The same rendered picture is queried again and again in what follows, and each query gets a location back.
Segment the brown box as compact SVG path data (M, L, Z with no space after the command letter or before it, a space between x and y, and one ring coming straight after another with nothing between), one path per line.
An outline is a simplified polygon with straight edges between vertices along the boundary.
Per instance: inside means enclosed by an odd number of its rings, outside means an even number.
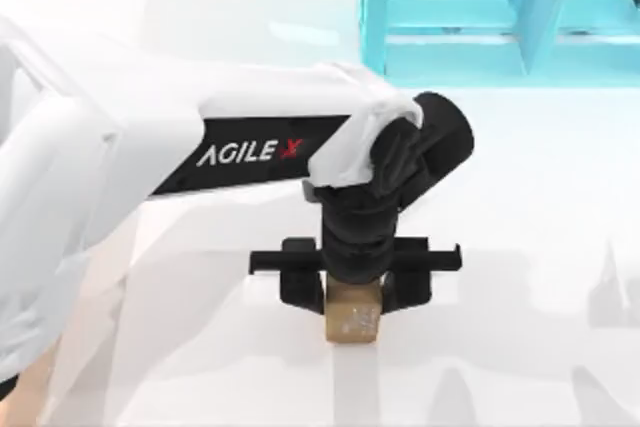
M347 284L329 276L324 298L325 338L333 344L368 344L378 338L382 316L379 280Z

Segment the light blue rack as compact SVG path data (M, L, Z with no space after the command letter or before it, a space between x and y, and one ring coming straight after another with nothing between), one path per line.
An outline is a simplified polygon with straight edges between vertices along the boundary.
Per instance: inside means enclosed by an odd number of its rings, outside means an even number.
M640 88L640 0L359 0L362 62L402 87Z

